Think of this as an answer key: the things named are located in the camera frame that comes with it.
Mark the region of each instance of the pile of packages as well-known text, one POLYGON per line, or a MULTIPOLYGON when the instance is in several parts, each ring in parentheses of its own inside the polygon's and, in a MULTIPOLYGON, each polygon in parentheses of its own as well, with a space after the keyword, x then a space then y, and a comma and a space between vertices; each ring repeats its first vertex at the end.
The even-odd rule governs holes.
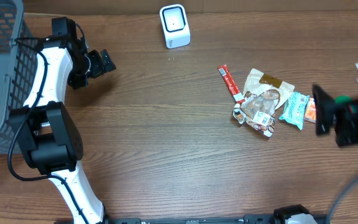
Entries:
POLYGON ((275 112, 284 105, 279 117, 290 124, 303 128, 303 120, 316 122, 314 100, 295 92, 295 87, 270 75, 252 69, 244 85, 243 94, 234 82, 226 65, 218 67, 235 101, 233 116, 240 124, 249 126, 270 137, 274 132, 275 112))

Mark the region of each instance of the plastic bin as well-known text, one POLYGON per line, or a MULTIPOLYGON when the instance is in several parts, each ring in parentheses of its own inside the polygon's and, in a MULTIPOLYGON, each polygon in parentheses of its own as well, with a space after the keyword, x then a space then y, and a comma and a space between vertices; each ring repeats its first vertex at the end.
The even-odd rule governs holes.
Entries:
MULTIPOLYGON (((0 0, 0 154, 7 153, 14 135, 9 125, 9 112, 23 105, 37 69, 36 53, 12 41, 32 36, 23 14, 22 1, 0 0)), ((23 43, 34 46, 35 40, 23 43)), ((17 144, 14 152, 20 152, 17 144)))

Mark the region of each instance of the brown tabletop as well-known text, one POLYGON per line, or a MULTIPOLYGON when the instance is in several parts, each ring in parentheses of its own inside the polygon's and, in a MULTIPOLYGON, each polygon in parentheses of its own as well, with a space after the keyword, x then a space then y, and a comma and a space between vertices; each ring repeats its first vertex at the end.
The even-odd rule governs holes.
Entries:
MULTIPOLYGON (((277 120, 269 140, 239 126, 216 67, 226 63, 241 90, 256 68, 305 95, 318 83, 358 96, 358 11, 189 14, 191 44, 173 50, 158 15, 71 18, 117 65, 66 93, 86 175, 113 217, 238 217, 298 203, 326 213, 357 172, 358 146, 338 149, 313 123, 300 131, 277 120)), ((51 34, 50 17, 26 21, 34 36, 51 34)), ((39 175, 21 155, 14 166, 39 175)), ((52 183, 16 180, 0 156, 0 223, 70 217, 52 183)), ((333 223, 358 223, 358 187, 333 223)))

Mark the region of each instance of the blue package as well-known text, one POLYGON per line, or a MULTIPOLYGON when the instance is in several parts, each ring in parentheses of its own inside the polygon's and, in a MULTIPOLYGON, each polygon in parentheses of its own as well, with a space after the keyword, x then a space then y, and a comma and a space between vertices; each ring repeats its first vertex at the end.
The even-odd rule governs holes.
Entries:
POLYGON ((305 116, 306 105, 309 102, 309 96, 293 92, 285 102, 284 113, 279 117, 290 124, 296 125, 300 130, 303 128, 303 117, 305 116))

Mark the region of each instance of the brown label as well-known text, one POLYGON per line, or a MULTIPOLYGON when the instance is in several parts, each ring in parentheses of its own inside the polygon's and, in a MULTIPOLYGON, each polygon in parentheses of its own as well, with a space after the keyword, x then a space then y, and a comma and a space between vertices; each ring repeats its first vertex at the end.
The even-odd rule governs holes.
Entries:
POLYGON ((264 74, 264 75, 262 75, 262 78, 260 78, 259 83, 272 85, 275 88, 280 88, 281 83, 283 83, 283 81, 281 81, 277 78, 271 77, 270 75, 264 74))

